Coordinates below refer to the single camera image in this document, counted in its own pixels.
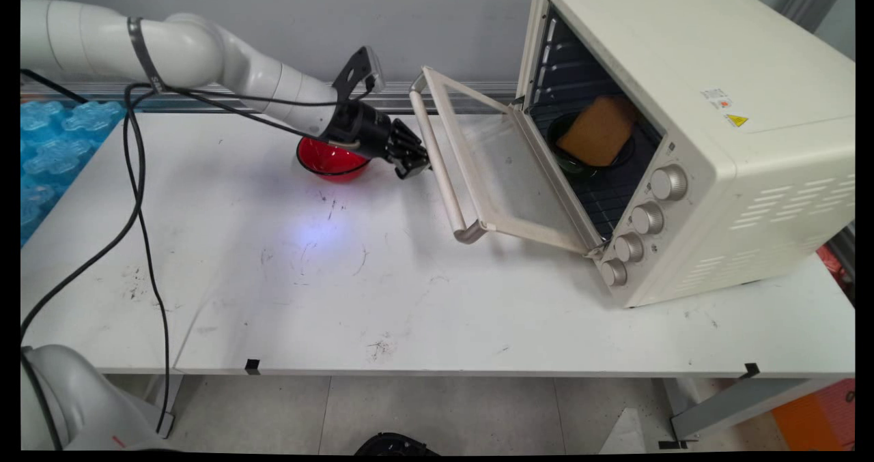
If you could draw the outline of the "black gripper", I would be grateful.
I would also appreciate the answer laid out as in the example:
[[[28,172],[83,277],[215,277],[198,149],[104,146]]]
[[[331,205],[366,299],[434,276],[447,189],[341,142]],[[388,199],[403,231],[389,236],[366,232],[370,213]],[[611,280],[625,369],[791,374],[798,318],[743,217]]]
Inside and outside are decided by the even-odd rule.
[[[391,120],[365,102],[338,105],[320,139],[364,158],[391,160],[402,180],[431,167],[427,148],[401,119]]]

